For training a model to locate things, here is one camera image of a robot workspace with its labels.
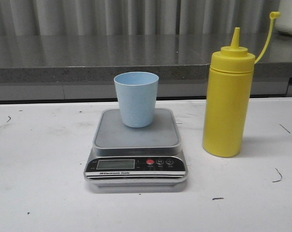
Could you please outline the yellow squeeze bottle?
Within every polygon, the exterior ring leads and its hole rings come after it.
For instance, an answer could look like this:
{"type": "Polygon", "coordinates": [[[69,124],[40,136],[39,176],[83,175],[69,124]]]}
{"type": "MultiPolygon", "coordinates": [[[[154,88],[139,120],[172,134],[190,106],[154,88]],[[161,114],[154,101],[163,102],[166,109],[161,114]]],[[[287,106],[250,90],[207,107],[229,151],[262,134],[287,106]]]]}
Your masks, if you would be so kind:
{"type": "Polygon", "coordinates": [[[242,147],[255,64],[269,45],[274,21],[281,12],[271,12],[264,47],[258,57],[240,46],[240,28],[234,29],[229,46],[211,56],[203,131],[203,148],[218,157],[233,157],[242,147]]]}

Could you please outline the light blue plastic cup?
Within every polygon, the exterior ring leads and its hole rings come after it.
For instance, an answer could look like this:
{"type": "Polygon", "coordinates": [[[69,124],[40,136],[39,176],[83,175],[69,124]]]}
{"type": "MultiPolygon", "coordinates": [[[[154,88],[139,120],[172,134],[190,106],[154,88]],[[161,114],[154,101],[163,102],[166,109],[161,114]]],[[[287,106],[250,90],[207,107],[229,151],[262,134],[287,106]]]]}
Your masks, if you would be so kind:
{"type": "Polygon", "coordinates": [[[153,122],[158,75],[150,72],[126,72],[115,76],[114,84],[122,122],[143,128],[153,122]]]}

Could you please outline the silver electronic kitchen scale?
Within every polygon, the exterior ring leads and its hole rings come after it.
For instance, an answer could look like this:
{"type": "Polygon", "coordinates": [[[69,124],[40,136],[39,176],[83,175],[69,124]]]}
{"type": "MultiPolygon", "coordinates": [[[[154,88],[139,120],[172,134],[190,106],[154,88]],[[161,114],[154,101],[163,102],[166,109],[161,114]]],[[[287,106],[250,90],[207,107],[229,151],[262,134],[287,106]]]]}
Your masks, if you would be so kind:
{"type": "Polygon", "coordinates": [[[126,126],[119,109],[102,112],[84,178],[97,192],[179,192],[188,169],[173,112],[157,108],[152,124],[126,126]]]}

